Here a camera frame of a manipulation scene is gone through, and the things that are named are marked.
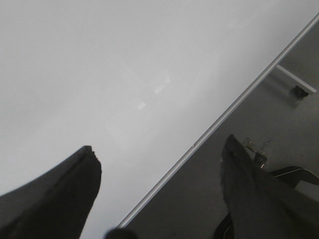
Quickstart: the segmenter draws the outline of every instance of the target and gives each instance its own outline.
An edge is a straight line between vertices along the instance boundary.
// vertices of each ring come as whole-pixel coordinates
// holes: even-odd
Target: gray floor
[[[319,89],[319,24],[281,63]],[[229,134],[271,140],[267,171],[301,166],[319,175],[319,94],[298,101],[295,85],[268,76],[129,224],[141,239],[208,239],[227,214],[220,154]]]

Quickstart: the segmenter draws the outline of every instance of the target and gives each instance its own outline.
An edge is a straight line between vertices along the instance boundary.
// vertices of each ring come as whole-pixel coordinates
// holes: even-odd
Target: white tile floor
[[[282,65],[319,89],[319,24]],[[267,77],[130,223],[141,239],[207,239],[226,215],[219,159],[226,137],[267,148],[267,171],[301,166],[319,175],[319,94],[298,101],[291,82]]]

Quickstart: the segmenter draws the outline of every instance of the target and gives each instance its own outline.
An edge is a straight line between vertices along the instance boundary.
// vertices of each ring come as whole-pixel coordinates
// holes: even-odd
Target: metal edge strip
[[[132,219],[144,208],[154,195],[169,181],[169,179],[188,161],[197,149],[215,132],[227,117],[248,97],[248,95],[264,80],[278,63],[293,49],[293,47],[319,21],[319,13],[306,27],[285,47],[285,49],[270,63],[270,65],[252,82],[252,84],[231,104],[230,107],[213,123],[211,127],[196,141],[196,143],[178,160],[178,162],[155,184],[131,212],[119,223],[118,228],[126,227]]]

